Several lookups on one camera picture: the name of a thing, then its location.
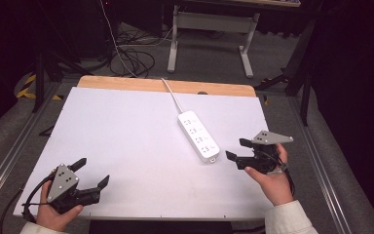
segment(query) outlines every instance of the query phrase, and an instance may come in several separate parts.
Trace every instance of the hazard tape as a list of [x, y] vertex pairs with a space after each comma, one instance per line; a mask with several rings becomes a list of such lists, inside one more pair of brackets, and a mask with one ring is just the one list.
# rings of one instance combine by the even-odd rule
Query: hazard tape
[[[35, 94], [30, 94], [28, 92], [28, 89], [31, 87], [31, 85], [35, 81], [35, 79], [36, 79], [35, 74], [29, 76], [29, 78], [26, 79], [25, 84], [23, 84], [22, 89], [20, 89], [19, 93], [17, 94], [17, 98], [31, 98], [31, 99], [36, 98]], [[64, 98], [65, 98], [65, 96], [61, 96], [61, 95], [53, 96], [54, 100], [63, 100]]]

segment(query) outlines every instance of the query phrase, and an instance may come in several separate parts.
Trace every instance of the white tabletop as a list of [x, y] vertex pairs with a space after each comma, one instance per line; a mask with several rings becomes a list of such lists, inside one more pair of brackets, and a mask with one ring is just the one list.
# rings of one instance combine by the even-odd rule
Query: white tabletop
[[[63, 107], [14, 215], [32, 189], [61, 163], [87, 158], [78, 189], [110, 175], [90, 219], [251, 220], [272, 207], [257, 182], [226, 158], [251, 156], [239, 138], [268, 130], [257, 97], [176, 94], [221, 148], [214, 164], [197, 156], [177, 125], [168, 93], [74, 88]], [[38, 202], [39, 192], [33, 202]], [[31, 207], [36, 214], [37, 208]]]

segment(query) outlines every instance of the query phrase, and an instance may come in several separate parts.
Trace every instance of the white power strip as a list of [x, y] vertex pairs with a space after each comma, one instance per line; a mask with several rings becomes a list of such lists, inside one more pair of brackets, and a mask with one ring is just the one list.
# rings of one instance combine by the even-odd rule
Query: white power strip
[[208, 133], [207, 129], [200, 121], [199, 117], [193, 111], [183, 111], [171, 88], [165, 79], [162, 79], [166, 84], [169, 92], [177, 104], [180, 114], [178, 115], [178, 125], [182, 129], [184, 135], [188, 138], [200, 159], [205, 163], [214, 163], [220, 148], [215, 143], [214, 139]]

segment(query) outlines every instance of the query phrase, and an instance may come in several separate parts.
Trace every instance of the person's left hand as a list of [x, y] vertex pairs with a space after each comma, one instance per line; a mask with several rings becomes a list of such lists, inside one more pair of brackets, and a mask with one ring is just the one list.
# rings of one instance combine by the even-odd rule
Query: person's left hand
[[[41, 203], [47, 203], [48, 188], [51, 182], [47, 181], [42, 185]], [[65, 214], [59, 214], [51, 205], [40, 205], [36, 224], [49, 228], [54, 231], [62, 232], [66, 225], [72, 221], [82, 210], [83, 206], [79, 205], [69, 210]]]

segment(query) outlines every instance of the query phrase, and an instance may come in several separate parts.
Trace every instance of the hand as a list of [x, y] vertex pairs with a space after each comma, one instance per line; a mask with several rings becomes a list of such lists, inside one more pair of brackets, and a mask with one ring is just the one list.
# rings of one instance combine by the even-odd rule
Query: hand
[[[47, 203], [47, 194], [50, 184], [51, 182], [47, 181], [42, 186], [41, 203]], [[79, 205], [69, 210], [65, 214], [59, 214], [50, 205], [40, 205], [38, 208], [36, 224], [54, 231], [62, 232], [66, 225], [72, 221], [72, 219], [74, 219], [83, 210], [83, 208], [83, 206]]]
[[[287, 152], [281, 144], [277, 144], [279, 156], [287, 163]], [[283, 205], [293, 201], [289, 181], [285, 173], [264, 175], [251, 167], [244, 169], [250, 177], [260, 183], [266, 197], [274, 206]]]

